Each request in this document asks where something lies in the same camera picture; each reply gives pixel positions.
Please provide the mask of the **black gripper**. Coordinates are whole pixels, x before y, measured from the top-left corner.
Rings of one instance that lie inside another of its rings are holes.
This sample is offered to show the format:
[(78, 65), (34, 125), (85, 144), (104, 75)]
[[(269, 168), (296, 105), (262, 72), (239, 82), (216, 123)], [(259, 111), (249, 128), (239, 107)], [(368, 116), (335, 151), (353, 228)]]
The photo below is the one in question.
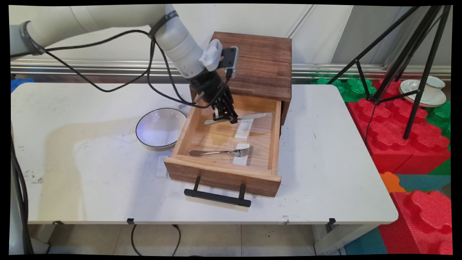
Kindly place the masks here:
[(229, 88), (231, 70), (226, 72), (225, 80), (218, 72), (206, 72), (203, 70), (197, 76), (189, 79), (190, 90), (195, 92), (194, 103), (204, 100), (213, 107), (213, 121), (228, 120), (236, 124), (238, 114), (233, 107), (233, 99)]

